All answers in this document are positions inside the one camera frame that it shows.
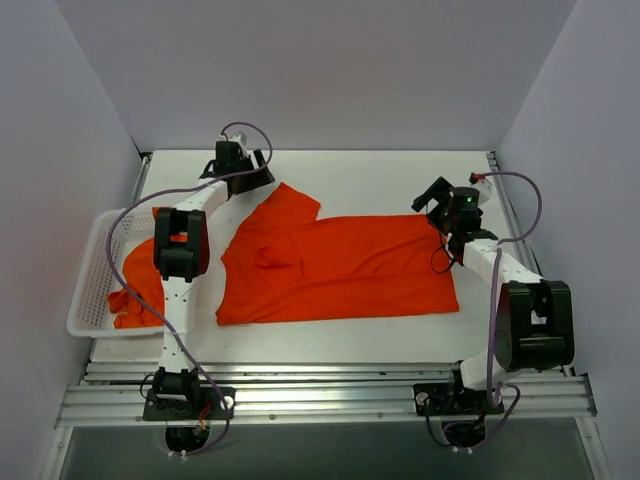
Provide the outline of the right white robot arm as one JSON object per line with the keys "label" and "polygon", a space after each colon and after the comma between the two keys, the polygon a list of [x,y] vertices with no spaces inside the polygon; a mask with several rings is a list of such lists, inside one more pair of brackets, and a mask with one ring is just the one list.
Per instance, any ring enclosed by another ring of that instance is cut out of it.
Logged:
{"label": "right white robot arm", "polygon": [[455,412],[469,411],[480,392],[496,404],[502,387],[517,372],[548,370],[572,362],[575,354],[572,297],[563,281],[544,278],[505,252],[525,241],[542,214],[515,237],[498,237],[482,225],[482,205],[492,196],[493,173],[472,173],[466,186],[438,177],[413,200],[439,235],[449,266],[459,265],[489,287],[489,327],[485,352],[461,361],[458,378],[444,388]]}

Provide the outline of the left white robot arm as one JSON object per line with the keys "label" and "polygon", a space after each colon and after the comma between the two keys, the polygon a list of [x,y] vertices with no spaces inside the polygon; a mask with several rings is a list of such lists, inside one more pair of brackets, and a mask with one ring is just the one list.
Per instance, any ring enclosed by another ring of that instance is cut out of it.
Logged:
{"label": "left white robot arm", "polygon": [[179,419],[194,417],[202,405],[199,373],[184,348],[198,281],[210,263],[208,220],[232,196],[274,181],[262,151],[247,150],[244,133],[222,134],[197,189],[155,215],[153,263],[161,277],[165,328],[152,392]]}

